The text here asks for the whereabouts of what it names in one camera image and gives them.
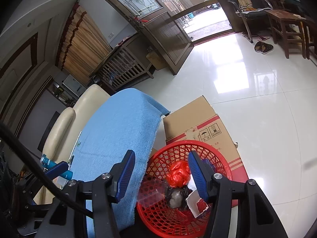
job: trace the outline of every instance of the white tile floor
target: white tile floor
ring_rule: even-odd
[[[317,217],[317,67],[300,54],[286,59],[279,45],[256,53],[254,44],[241,34],[209,41],[194,47],[176,76],[162,69],[135,88],[171,111],[204,95],[289,238],[302,238]],[[164,145],[161,124],[154,148]]]

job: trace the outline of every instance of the metal screw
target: metal screw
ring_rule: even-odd
[[[76,180],[70,180],[67,185],[68,186],[74,186],[76,184]]]
[[[220,174],[220,173],[215,173],[215,174],[214,174],[214,178],[215,178],[215,179],[221,179],[221,178],[222,178],[222,174]]]
[[[249,180],[248,180],[248,183],[251,184],[251,185],[256,185],[256,181],[253,180],[253,179],[249,179]]]
[[[104,174],[101,175],[101,178],[104,179],[104,180],[105,179],[109,179],[110,177],[111,177],[110,173],[104,173]]]

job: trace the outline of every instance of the glass door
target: glass door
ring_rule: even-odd
[[[105,0],[153,45],[177,74],[193,49],[190,38],[161,0]]]

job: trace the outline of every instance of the sofa armrest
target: sofa armrest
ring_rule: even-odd
[[[74,117],[69,124],[53,158],[55,163],[67,161],[74,148],[79,133],[97,109],[110,97],[100,86],[91,85],[73,107]]]
[[[60,116],[56,120],[43,147],[43,154],[45,154],[49,159],[53,160],[58,146],[74,115],[74,109],[68,107],[60,114]]]

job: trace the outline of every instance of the outdoor ground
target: outdoor ground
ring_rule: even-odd
[[[209,9],[197,14],[184,28],[188,36],[197,39],[231,29],[226,14],[222,8]]]

